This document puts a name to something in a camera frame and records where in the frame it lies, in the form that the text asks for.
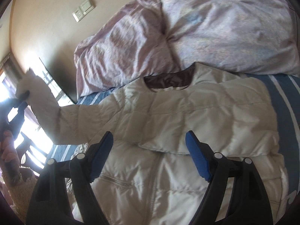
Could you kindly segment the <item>person's left hand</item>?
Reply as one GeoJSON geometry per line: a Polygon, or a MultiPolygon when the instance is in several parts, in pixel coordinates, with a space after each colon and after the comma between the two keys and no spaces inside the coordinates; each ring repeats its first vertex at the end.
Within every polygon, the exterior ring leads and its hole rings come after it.
{"type": "Polygon", "coordinates": [[[1,167],[11,185],[15,185],[20,179],[19,164],[20,160],[14,147],[14,137],[11,131],[6,130],[1,141],[1,167]]]}

